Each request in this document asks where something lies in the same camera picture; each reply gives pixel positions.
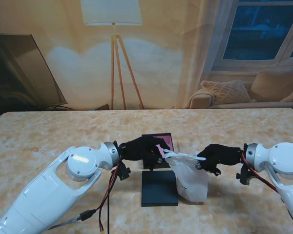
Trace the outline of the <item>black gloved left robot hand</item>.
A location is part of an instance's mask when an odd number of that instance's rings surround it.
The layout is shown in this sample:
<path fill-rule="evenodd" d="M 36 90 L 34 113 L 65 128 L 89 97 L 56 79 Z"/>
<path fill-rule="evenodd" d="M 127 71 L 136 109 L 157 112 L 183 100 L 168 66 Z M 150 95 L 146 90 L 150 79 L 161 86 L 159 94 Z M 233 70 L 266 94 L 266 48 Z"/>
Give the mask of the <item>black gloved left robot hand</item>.
<path fill-rule="evenodd" d="M 162 155 L 157 147 L 170 150 L 170 147 L 161 138 L 152 136 L 141 136 L 132 141 L 122 143 L 118 147 L 121 158 L 129 161 L 142 160 L 147 169 L 151 171 L 155 168 Z"/>

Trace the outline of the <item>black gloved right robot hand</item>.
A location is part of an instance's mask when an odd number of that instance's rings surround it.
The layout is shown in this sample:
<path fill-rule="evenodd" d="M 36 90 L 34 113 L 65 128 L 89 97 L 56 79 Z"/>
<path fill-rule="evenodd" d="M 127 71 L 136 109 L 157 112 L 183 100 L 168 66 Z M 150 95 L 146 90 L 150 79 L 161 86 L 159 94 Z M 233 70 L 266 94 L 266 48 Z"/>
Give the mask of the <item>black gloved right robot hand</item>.
<path fill-rule="evenodd" d="M 205 160 L 199 161 L 196 164 L 196 169 L 205 170 L 215 176 L 219 176 L 221 175 L 221 171 L 217 168 L 217 165 L 222 164 L 232 166 L 240 163 L 242 150 L 238 147 L 210 144 L 197 156 L 203 157 Z"/>

